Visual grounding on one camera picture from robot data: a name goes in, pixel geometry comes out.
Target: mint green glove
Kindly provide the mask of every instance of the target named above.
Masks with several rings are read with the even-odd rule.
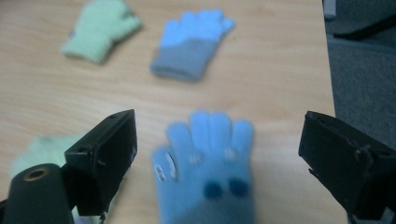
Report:
[[[54,163],[62,167],[66,163],[64,152],[82,136],[84,133],[38,137],[29,145],[24,154],[12,162],[10,177],[13,178],[25,169],[42,163]]]
[[[141,26],[123,0],[93,0],[80,13],[74,32],[61,48],[66,57],[103,63],[114,43]]]

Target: glove finger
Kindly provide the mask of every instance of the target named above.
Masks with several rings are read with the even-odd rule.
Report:
[[[198,12],[198,20],[199,21],[207,21],[207,18],[210,17],[210,11],[208,9],[202,9]]]
[[[195,14],[191,11],[186,11],[181,15],[181,25],[192,25],[195,21]]]
[[[179,27],[179,22],[175,20],[170,20],[165,24],[163,37],[161,39],[161,47],[171,47],[179,43]]]
[[[235,27],[235,22],[231,19],[225,18],[222,21],[223,34],[226,35]]]
[[[177,122],[169,126],[166,134],[175,151],[178,170],[187,170],[187,167],[191,165],[191,157],[198,152],[192,143],[189,127],[185,123]]]
[[[233,135],[231,146],[240,155],[248,157],[253,142],[254,129],[251,122],[240,119],[233,124]]]
[[[208,19],[216,22],[216,21],[220,21],[223,18],[223,12],[221,9],[212,9],[209,11],[208,13]]]
[[[231,120],[223,112],[214,113],[209,120],[211,155],[220,158],[231,146]]]
[[[117,4],[113,4],[112,7],[116,8],[121,18],[126,18],[130,15],[133,15],[132,9],[124,1],[119,1]]]
[[[67,57],[84,58],[82,50],[80,50],[78,45],[73,42],[73,38],[62,45],[61,52]]]
[[[111,39],[114,41],[121,41],[128,36],[131,32],[136,30],[141,25],[141,20],[137,17],[128,17],[121,20],[119,24],[112,28]]]
[[[210,149],[209,113],[204,110],[194,112],[190,117],[190,124],[194,147],[207,152]]]

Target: dark blue dot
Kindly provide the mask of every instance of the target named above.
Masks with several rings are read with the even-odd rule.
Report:
[[[214,200],[222,195],[222,189],[218,182],[209,181],[204,188],[204,195],[209,200]]]
[[[238,197],[242,198],[246,195],[248,195],[248,183],[238,179],[238,178],[232,178],[229,180],[229,185],[230,185],[230,191],[231,193]]]

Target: screw hole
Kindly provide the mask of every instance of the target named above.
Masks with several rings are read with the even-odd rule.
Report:
[[[35,181],[37,179],[41,179],[42,177],[46,176],[49,173],[49,169],[46,167],[37,168],[29,173],[27,173],[23,179],[25,181]]]

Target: glove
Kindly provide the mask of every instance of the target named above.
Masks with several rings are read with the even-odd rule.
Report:
[[[220,40],[234,27],[219,9],[187,11],[180,21],[165,24],[159,53],[150,65],[153,74],[182,80],[199,79]]]
[[[66,57],[103,63],[113,47],[141,25],[123,0],[93,0],[81,11],[74,32],[61,48]]]
[[[84,134],[58,136],[46,135],[35,139],[27,152],[15,159],[11,164],[10,177],[32,166],[53,163],[62,167],[66,163],[64,152],[75,144]]]
[[[174,123],[167,137],[172,146],[152,154],[162,224],[255,222],[250,122],[197,111],[190,127]]]

